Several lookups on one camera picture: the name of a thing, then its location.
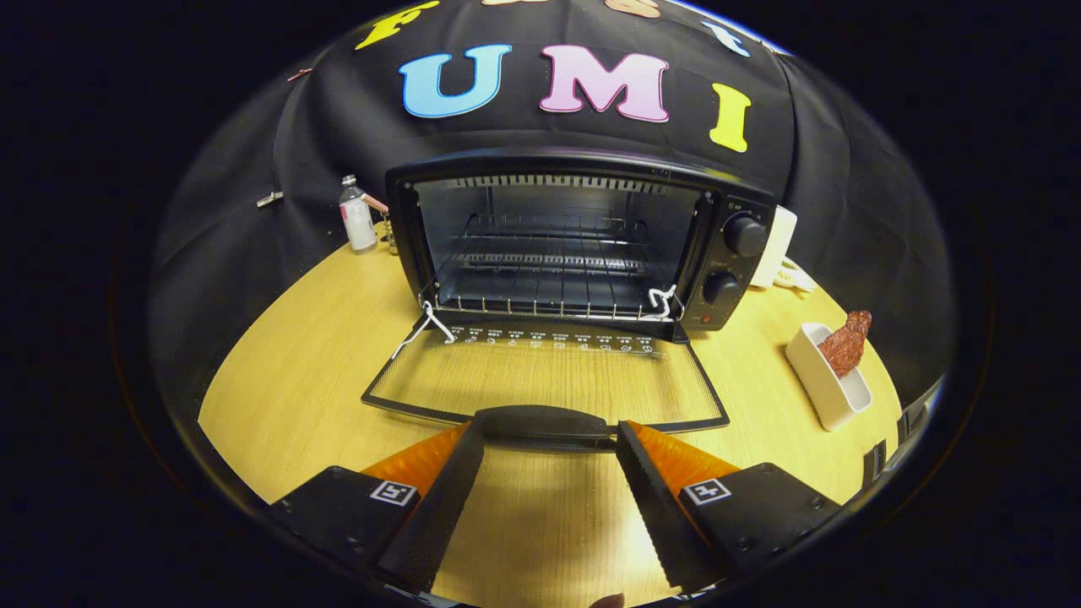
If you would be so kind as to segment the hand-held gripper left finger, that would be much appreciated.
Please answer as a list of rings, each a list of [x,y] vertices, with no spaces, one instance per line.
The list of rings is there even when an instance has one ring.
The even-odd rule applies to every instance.
[[[483,455],[482,431],[464,423],[360,472],[329,466],[268,513],[349,571],[403,593],[427,593]]]

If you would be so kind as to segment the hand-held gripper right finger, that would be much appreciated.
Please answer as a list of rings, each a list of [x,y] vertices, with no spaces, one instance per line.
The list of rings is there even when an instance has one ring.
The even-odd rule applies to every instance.
[[[776,464],[737,467],[633,421],[617,459],[668,584],[688,593],[768,571],[840,511]]]

